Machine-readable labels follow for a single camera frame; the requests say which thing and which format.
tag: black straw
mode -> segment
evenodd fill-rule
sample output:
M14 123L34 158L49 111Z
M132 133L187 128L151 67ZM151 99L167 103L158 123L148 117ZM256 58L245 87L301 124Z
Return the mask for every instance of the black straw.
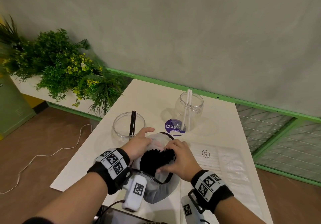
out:
M135 135L136 111L134 111L133 135Z
M129 136L133 135L133 124L134 124L134 111L132 111L132 117L130 119L130 128L129 128Z

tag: round purple label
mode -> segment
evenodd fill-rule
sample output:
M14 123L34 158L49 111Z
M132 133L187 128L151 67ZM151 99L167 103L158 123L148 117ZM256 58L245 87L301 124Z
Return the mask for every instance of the round purple label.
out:
M170 135L173 135L173 136L183 135L183 133L185 133L185 131L180 130L180 126L182 125L182 122L177 119L174 119L174 122L175 123L173 123L172 119L166 121L166 123L165 123L166 132L169 133Z

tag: white straw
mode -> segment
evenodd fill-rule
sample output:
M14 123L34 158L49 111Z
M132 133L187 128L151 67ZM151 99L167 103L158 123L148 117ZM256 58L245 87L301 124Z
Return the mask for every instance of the white straw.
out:
M190 93L189 93L189 100L188 100L188 104L189 105L192 105L192 90L190 90ZM188 130L190 131L191 130L191 112L192 112L192 109L189 108L189 114L188 114Z
M190 89L187 90L186 104L188 104L190 91L191 91ZM184 111L184 118L183 118L183 122L182 122L182 126L181 126L181 131L184 131L184 124L185 124L185 118L186 118L186 110L187 110L187 106L185 107L185 111Z

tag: planter box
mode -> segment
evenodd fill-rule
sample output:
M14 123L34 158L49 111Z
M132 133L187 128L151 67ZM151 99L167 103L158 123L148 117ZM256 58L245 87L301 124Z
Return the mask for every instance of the planter box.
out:
M54 99L49 95L49 91L47 89L42 88L41 90L37 91L35 86L39 83L40 76L29 78L26 82L20 82L17 76L11 76L11 79L18 87L19 91L23 94L49 101L51 103L67 107L72 110L94 115L96 117L104 117L102 112L98 112L95 114L94 112L89 111L91 105L93 104L92 100L81 100L78 107L73 106L73 104L76 103L76 95L72 91L68 91L66 93L66 99L60 100L59 102L54 101Z

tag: green metal frame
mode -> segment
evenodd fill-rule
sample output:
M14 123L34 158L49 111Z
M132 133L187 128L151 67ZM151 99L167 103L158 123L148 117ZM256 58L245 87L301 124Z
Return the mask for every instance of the green metal frame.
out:
M289 131L296 128L299 124L303 122L300 118L292 118L288 121L283 128L276 132L268 141L266 141L260 148L256 149L252 153L253 160L257 160L267 149L274 145L280 138L285 136Z
M88 113L85 113L85 112L80 112L80 111L77 111L77 110L74 110L74 109L70 109L68 107L61 106L61 105L58 105L58 104L55 104L55 103L51 103L49 101L47 101L47 104L50 107L53 107L53 108L56 108L56 109L60 109L60 110L63 110L65 112L70 112L70 113L73 113L73 114L76 114L76 115L79 115L79 116L83 116L83 117L86 117L86 118L89 118L89 119L92 119L92 120L96 120L96 121L101 121L102 120L101 117L96 117L94 115L91 115L91 114L88 114Z
M292 178L294 180L298 180L298 181L301 181L301 182L304 182L304 183L307 183L307 184L312 184L312 185L321 187L321 183L313 181L313 180L310 180L310 179L307 179L307 178L299 177L299 176L296 176L296 175L293 175L293 174L290 174L290 173L282 172L282 171L279 171L279 170L276 170L276 169L273 169L273 168L270 168L270 167L266 167L266 166L263 166L263 165L259 165L259 164L255 164L255 167L258 168L258 169L261 169L261 170L265 170L265 171L268 171L268 172L272 172L272 173L284 176L284 177Z
M179 84L173 84L170 82L166 82L166 81L162 81L162 80L158 80L158 79L153 79L153 78L149 78L149 77L145 77L145 76L141 76L141 75L137 75L137 74L133 74L133 73L129 73L129 72L124 72L124 71L120 71L117 69L112 69L112 68L108 68L108 70L110 72L114 72L114 73L119 73L123 76L126 77L130 77L130 78L134 78L134 79L138 79L138 80L142 80L142 81L146 81L149 83L153 83L153 84L158 84L158 85L162 85L162 86L166 86L166 87L170 87L170 88L174 88L174 89L179 89L179 90L184 90L187 91L187 89L190 89L187 86L183 86L183 85L179 85ZM288 134L292 129L296 128L297 126L299 126L300 123L302 123L303 121L307 120L307 121L311 121L311 122L316 122L316 123L321 123L321 118L318 117L314 117L314 116L310 116L310 115L305 115L302 113L297 113L297 112L292 112L292 111L288 111L288 110L284 110L284 109L279 109L279 108L275 108L275 107L271 107L271 106L266 106L266 105L261 105L258 103L254 103L254 102L249 102L249 101L245 101L245 100L241 100L241 99L236 99L236 98L232 98L229 96L223 96L220 94L216 94L216 93L212 93L212 92L208 92L208 91L203 91L203 90L199 90L199 89L195 89L192 88L193 91L201 96L207 96L207 97L211 97L211 98L215 98L215 99L219 99L219 100L223 100L223 101L227 101L227 102L231 102L231 103L235 103L235 104L241 104L241 105L245 105L245 106L249 106L249 107L253 107L253 108L257 108L257 109L261 109L261 110L265 110L265 111L269 111L269 112L276 112L279 114L283 114L286 116L291 116L293 117L289 122L286 123L286 125L284 125L283 128L281 128L278 132L275 133L275 135L273 135L267 142L265 142L259 149L257 149L253 154L253 160L257 160L267 149L269 149L271 146L273 146L274 144L276 144L279 139L281 139L282 137L284 137L286 134ZM90 119L94 119L94 120L98 120L100 121L102 118L100 117L96 117L87 113L83 113L77 110L73 110L64 106L60 106L54 103L50 103L48 102L48 105L54 108L58 108L61 110L64 110L66 112L71 112L80 116L84 116ZM321 183L310 180L310 179L306 179L303 177L299 177L299 176L295 176L291 173L286 173L283 171L279 171L277 169L273 169L273 168L269 168L266 166L262 166L259 164L255 164L255 167L258 169L262 169L262 170L266 170L268 172L272 172L281 176L285 176L285 177L289 177L298 181L302 181L308 184L312 184L312 185L316 185L316 186L320 186L321 187Z

